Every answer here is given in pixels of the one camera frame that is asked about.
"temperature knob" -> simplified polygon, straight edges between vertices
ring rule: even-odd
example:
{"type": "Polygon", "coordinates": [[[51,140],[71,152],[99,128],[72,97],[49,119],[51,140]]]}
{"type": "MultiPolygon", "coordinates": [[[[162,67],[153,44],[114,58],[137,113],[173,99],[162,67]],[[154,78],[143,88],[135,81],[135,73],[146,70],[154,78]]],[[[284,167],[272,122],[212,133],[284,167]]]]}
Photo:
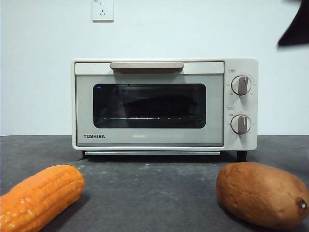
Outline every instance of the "temperature knob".
{"type": "Polygon", "coordinates": [[[237,134],[245,134],[250,130],[251,122],[245,115],[237,115],[231,121],[231,128],[237,134]]]}
{"type": "Polygon", "coordinates": [[[247,76],[237,76],[232,81],[231,87],[237,95],[245,95],[251,89],[251,80],[247,76]]]}

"electrical outlet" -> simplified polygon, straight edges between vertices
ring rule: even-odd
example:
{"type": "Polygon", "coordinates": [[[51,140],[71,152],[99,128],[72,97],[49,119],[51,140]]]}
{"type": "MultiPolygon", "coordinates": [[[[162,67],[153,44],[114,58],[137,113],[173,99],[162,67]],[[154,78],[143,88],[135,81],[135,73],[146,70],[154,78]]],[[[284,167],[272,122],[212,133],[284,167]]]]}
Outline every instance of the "electrical outlet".
{"type": "Polygon", "coordinates": [[[92,21],[113,21],[113,0],[92,0],[92,21]]]}

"gray countertop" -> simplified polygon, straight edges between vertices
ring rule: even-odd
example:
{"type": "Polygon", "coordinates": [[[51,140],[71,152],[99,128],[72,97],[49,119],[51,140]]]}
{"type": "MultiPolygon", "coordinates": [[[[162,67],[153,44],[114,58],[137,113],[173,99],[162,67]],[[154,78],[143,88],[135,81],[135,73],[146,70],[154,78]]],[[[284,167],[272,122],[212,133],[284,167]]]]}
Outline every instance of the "gray countertop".
{"type": "MultiPolygon", "coordinates": [[[[236,162],[235,152],[80,160],[70,136],[4,136],[0,142],[1,195],[52,165],[71,164],[85,177],[80,199],[43,232],[272,231],[234,217],[217,202],[217,174],[236,162]]],[[[309,187],[309,136],[259,136],[247,161],[286,170],[309,187]]],[[[309,218],[290,231],[309,232],[309,218]]]]}

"toaster oven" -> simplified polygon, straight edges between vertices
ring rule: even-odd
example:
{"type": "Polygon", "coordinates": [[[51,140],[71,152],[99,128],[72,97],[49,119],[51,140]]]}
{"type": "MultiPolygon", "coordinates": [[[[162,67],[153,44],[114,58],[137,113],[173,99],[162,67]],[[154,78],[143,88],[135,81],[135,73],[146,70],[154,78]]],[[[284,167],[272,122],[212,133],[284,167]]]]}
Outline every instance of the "toaster oven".
{"type": "Polygon", "coordinates": [[[87,155],[219,155],[257,147],[254,58],[76,59],[72,146],[87,155]]]}

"oven handle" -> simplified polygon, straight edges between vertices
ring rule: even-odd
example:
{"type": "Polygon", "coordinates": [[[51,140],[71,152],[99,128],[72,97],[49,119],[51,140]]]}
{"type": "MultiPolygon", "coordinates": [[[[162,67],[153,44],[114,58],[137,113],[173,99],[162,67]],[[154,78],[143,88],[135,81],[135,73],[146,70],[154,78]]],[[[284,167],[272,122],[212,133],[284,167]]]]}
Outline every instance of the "oven handle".
{"type": "Polygon", "coordinates": [[[120,73],[179,73],[182,62],[112,62],[110,68],[120,73]]]}

